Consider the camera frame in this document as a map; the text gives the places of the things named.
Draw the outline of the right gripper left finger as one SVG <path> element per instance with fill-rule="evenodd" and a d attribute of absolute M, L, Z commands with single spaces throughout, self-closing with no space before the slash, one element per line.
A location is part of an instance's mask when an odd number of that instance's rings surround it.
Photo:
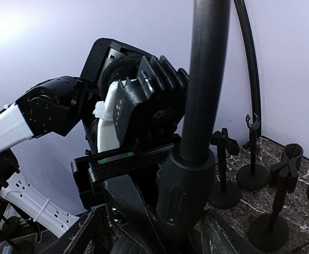
<path fill-rule="evenodd" d="M 102 208 L 84 213 L 64 235 L 46 248 L 46 253 L 84 253 L 92 243 L 92 253 L 109 253 L 110 236 Z"/>

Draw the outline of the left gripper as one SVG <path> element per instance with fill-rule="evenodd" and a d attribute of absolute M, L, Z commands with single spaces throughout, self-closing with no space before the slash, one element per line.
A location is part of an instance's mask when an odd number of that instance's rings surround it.
<path fill-rule="evenodd" d="M 149 167 L 165 161 L 181 137 L 172 135 L 148 148 L 117 148 L 71 162 L 85 209 L 105 204 L 111 223 L 143 253 L 166 253 L 146 203 L 131 176 L 142 178 Z"/>

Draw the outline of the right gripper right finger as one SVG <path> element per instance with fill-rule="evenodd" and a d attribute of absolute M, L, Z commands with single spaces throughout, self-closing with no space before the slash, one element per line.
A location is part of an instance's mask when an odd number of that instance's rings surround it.
<path fill-rule="evenodd" d="M 240 236 L 215 210 L 205 210 L 201 217 L 202 253 L 262 253 Z"/>

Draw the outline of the black round-base stand clamp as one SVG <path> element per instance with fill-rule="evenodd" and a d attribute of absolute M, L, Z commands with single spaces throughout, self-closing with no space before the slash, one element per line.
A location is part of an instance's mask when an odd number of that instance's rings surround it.
<path fill-rule="evenodd" d="M 249 242 L 260 251 L 276 251 L 288 240 L 288 224 L 279 214 L 286 195 L 295 191 L 303 152 L 299 144 L 290 143 L 282 149 L 280 162 L 270 166 L 268 185 L 276 189 L 272 213 L 257 217 L 248 231 Z"/>

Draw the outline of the black round-base stand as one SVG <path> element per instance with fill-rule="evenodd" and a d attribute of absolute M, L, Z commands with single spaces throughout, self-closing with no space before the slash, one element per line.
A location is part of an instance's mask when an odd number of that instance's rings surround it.
<path fill-rule="evenodd" d="M 226 179 L 226 154 L 237 156 L 238 142 L 229 137 L 228 129 L 222 128 L 212 134 L 210 144 L 217 148 L 217 168 L 220 180 L 215 180 L 208 202 L 217 209 L 227 210 L 236 206 L 241 199 L 241 189 L 235 182 Z"/>
<path fill-rule="evenodd" d="M 260 127 L 260 117 L 254 113 L 254 120 L 250 123 L 250 115 L 246 115 L 246 124 L 249 129 L 249 141 L 243 146 L 244 149 L 250 150 L 250 164 L 242 166 L 236 175 L 236 180 L 239 186 L 250 191 L 261 189 L 268 182 L 267 169 L 257 164 L 257 131 Z"/>
<path fill-rule="evenodd" d="M 162 234 L 179 240 L 200 219 L 214 179 L 210 139 L 222 88 L 230 1 L 195 1 L 183 132 L 163 166 L 156 211 Z"/>

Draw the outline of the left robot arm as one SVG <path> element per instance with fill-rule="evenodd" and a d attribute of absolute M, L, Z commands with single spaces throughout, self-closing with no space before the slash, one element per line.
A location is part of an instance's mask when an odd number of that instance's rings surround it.
<path fill-rule="evenodd" d="M 92 225 L 103 253 L 168 253 L 151 207 L 160 166 L 180 142 L 188 81 L 165 57 L 98 39 L 79 77 L 39 83 L 0 111 L 0 196 L 59 239 Z M 11 151 L 48 133 L 66 136 L 79 122 L 90 146 L 71 162 L 82 217 L 32 187 Z"/>

